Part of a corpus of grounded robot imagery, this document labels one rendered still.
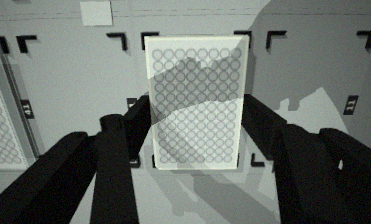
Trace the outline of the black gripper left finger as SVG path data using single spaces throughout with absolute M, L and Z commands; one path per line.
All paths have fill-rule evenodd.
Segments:
M 149 95 L 62 137 L 2 193 L 0 224 L 69 224 L 95 173 L 89 224 L 140 224 L 130 162 L 151 127 Z

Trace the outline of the grey rectangular deck plate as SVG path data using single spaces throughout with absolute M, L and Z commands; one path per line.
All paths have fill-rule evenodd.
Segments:
M 358 14 L 371 15 L 371 9 L 206 9 L 111 11 L 112 17 L 129 16 L 137 98 L 141 97 L 134 16 L 240 15 L 258 14 L 250 95 L 254 96 L 263 14 Z M 82 18 L 82 13 L 8 15 L 0 0 L 3 15 L 45 147 L 48 145 L 29 88 L 10 20 Z M 347 132 L 371 149 L 371 59 Z M 143 153 L 146 175 L 132 175 L 140 224 L 280 224 L 275 174 L 244 174 L 249 135 L 245 133 L 241 174 L 149 175 L 146 138 Z M 69 224 L 89 224 L 95 185 L 94 175 Z

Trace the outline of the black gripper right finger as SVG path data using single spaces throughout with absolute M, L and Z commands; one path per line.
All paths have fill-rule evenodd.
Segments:
M 241 125 L 274 161 L 281 224 L 371 224 L 369 147 L 335 128 L 309 133 L 250 94 Z

